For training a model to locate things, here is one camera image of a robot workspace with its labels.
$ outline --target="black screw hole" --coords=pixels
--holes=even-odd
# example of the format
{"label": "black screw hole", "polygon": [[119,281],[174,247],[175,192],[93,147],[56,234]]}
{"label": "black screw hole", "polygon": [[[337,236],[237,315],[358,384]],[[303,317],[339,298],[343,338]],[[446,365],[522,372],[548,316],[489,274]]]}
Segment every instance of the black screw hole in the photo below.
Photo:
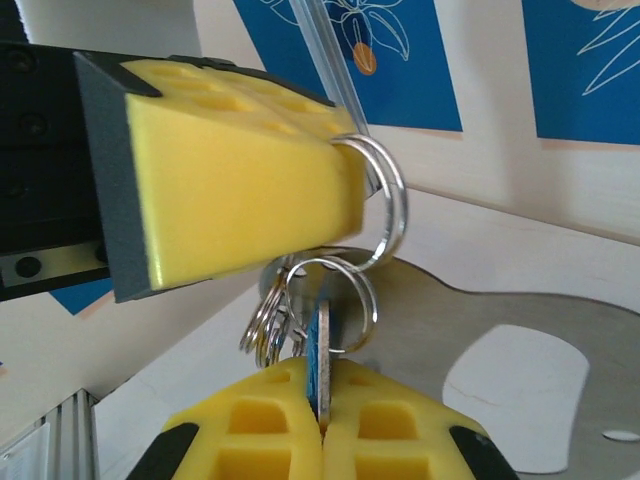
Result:
{"label": "black screw hole", "polygon": [[100,246],[96,248],[96,260],[104,264],[107,263],[107,249],[104,248],[104,243],[101,243]]}
{"label": "black screw hole", "polygon": [[36,59],[28,50],[13,48],[7,52],[9,68],[16,73],[30,73],[36,69]]}
{"label": "black screw hole", "polygon": [[9,178],[6,181],[2,181],[2,187],[0,187],[0,195],[4,198],[19,198],[26,193],[27,189],[24,186],[24,182],[17,178]]}
{"label": "black screw hole", "polygon": [[16,262],[16,273],[22,278],[35,277],[42,270],[42,262],[35,257],[22,257]]}
{"label": "black screw hole", "polygon": [[20,130],[32,137],[44,135],[47,129],[47,121],[42,115],[26,113],[20,117]]}

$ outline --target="screw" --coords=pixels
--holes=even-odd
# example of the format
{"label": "screw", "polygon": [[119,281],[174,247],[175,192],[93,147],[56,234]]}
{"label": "screw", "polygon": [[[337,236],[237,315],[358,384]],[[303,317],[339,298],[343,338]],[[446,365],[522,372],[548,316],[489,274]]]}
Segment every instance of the screw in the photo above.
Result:
{"label": "screw", "polygon": [[7,53],[9,68],[16,73],[30,73],[36,68],[36,60],[28,51],[21,48],[13,48]]}
{"label": "screw", "polygon": [[42,262],[35,257],[22,257],[16,262],[16,273],[22,278],[35,277],[42,270]]}
{"label": "screw", "polygon": [[1,195],[4,198],[18,198],[25,194],[27,189],[21,180],[16,178],[9,179],[9,181],[2,185],[0,189]]}
{"label": "screw", "polygon": [[37,113],[25,113],[20,117],[20,129],[32,137],[39,137],[47,131],[47,121]]}

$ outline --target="key ring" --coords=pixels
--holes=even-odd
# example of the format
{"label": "key ring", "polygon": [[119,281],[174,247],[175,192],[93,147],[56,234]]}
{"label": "key ring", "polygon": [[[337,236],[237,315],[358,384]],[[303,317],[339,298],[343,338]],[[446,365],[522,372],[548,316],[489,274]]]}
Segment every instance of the key ring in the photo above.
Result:
{"label": "key ring", "polygon": [[380,142],[360,133],[350,133],[334,138],[331,143],[344,145],[360,152],[373,168],[384,193],[387,215],[382,238],[369,260],[351,267],[354,271],[364,272],[389,260],[400,248],[409,218],[407,187],[400,168],[391,153]]}
{"label": "key ring", "polygon": [[350,345],[345,346],[344,348],[330,348],[329,352],[344,354],[351,353],[358,350],[365,343],[367,343],[373,333],[373,328],[378,322],[378,299],[371,284],[371,281],[364,275],[362,272],[358,272],[353,268],[353,265],[346,260],[333,257],[333,256],[325,256],[325,257],[314,257],[309,258],[307,260],[303,260],[301,262],[296,263],[287,274],[285,280],[285,289],[284,289],[284,299],[285,305],[289,312],[289,318],[293,320],[293,323],[297,327],[298,335],[303,338],[307,338],[307,332],[305,331],[305,327],[296,317],[293,307],[291,305],[291,295],[289,294],[289,284],[291,280],[295,277],[296,271],[305,265],[309,265],[312,263],[319,263],[324,265],[325,267],[329,267],[333,270],[337,270],[342,273],[347,279],[351,282],[351,284],[355,287],[356,292],[358,293],[358,297],[360,298],[360,303],[362,304],[363,311],[363,321],[362,321],[362,333],[360,338],[353,342]]}
{"label": "key ring", "polygon": [[[268,367],[278,361],[288,334],[288,315],[278,311],[286,288],[284,271],[284,268],[278,271],[273,287],[258,304],[240,340],[240,350],[245,353],[255,348],[258,368]],[[276,325],[279,316],[283,318]]]}

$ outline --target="silver key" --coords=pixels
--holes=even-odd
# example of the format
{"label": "silver key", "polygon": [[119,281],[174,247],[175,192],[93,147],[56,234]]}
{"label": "silver key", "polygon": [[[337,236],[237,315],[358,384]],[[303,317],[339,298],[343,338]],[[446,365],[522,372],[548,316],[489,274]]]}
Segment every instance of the silver key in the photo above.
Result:
{"label": "silver key", "polygon": [[329,352],[329,302],[318,305],[318,425],[324,432],[329,425],[331,407],[331,353]]}

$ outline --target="yellow foam pad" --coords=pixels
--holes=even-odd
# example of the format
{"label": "yellow foam pad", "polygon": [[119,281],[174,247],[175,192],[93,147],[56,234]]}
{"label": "yellow foam pad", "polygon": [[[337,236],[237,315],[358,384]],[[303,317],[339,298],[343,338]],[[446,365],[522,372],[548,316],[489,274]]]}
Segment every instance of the yellow foam pad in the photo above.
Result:
{"label": "yellow foam pad", "polygon": [[343,108],[239,73],[123,65],[163,94],[126,96],[152,290],[360,230],[364,160],[328,142],[355,130]]}
{"label": "yellow foam pad", "polygon": [[473,420],[348,360],[334,363],[322,441],[306,359],[269,367],[169,421],[200,427],[174,480],[473,480],[449,428]]}

